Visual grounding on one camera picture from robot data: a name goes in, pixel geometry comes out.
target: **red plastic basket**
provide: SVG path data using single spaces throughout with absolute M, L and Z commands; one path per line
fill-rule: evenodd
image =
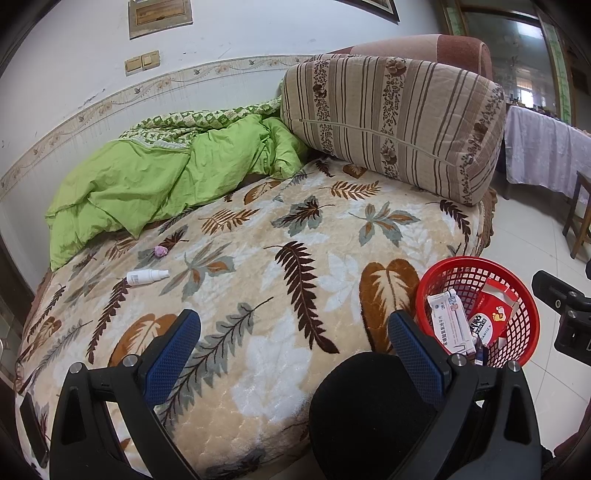
M 417 290 L 417 317 L 421 330 L 435 337 L 431 308 L 427 296 L 435 295 L 450 288 L 456 290 L 462 299 L 468 319 L 478 292 L 487 278 L 493 278 L 509 285 L 517 296 L 519 309 L 509 320 L 507 326 L 507 345 L 489 351 L 489 367 L 502 367 L 509 360 L 516 360 L 520 365 L 530 359 L 540 337 L 540 316 L 530 291 L 513 273 L 501 265 L 478 257 L 454 257 L 433 265 L 423 278 Z

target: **wooden stool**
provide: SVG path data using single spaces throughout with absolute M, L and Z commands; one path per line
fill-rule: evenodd
M 583 186 L 583 188 L 587 190 L 587 193 L 589 194 L 589 200 L 587 201 L 587 209 L 585 210 L 584 218 L 581 218 L 580 216 L 574 214 L 574 210 L 577 207 L 577 203 L 579 201 L 579 193 L 581 191 L 581 186 Z M 581 224 L 581 230 L 577 231 L 577 228 L 573 220 L 576 220 Z M 574 188 L 574 195 L 572 200 L 570 201 L 569 216 L 566 219 L 566 225 L 562 230 L 562 234 L 566 236 L 566 234 L 569 232 L 569 229 L 572 228 L 574 235 L 576 237 L 573 249 L 570 253 L 570 256 L 572 258 L 575 258 L 577 256 L 579 248 L 581 248 L 581 245 L 583 245 L 584 242 L 591 243 L 591 232 L 589 231 L 589 224 L 591 224 L 591 180 L 589 180 L 584 174 L 578 171 L 577 185 Z

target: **floral bedsheet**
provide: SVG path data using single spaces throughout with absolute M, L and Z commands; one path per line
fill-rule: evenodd
M 141 354 L 189 308 L 202 337 L 155 412 L 202 478 L 270 476 L 307 445 L 323 378 L 358 352 L 391 349 L 387 316 L 414 313 L 431 265 L 480 254 L 493 195 L 461 206 L 321 158 L 291 180 L 263 179 L 151 225 L 137 241 L 97 237 L 54 274 L 25 326 L 15 390 L 27 461 L 48 478 L 20 418 L 26 392 L 49 444 L 72 363 L 99 368 Z M 157 245 L 168 255 L 156 258 Z M 125 275 L 139 268 L 171 277 L 130 287 Z M 109 411 L 131 465 L 146 472 L 119 410 Z

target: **decorative wallpaper border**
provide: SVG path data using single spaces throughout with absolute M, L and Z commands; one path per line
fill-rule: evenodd
M 75 114 L 33 145 L 0 180 L 0 200 L 39 162 L 56 148 L 97 122 L 131 105 L 196 83 L 247 72 L 286 70 L 308 60 L 310 55 L 269 55 L 205 63 L 174 73 L 167 73 L 139 83 L 101 100 Z

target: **white spray bottle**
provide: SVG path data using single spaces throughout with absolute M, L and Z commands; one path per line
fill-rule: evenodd
M 169 276 L 168 270 L 134 270 L 127 274 L 127 283 L 131 286 L 145 285 Z

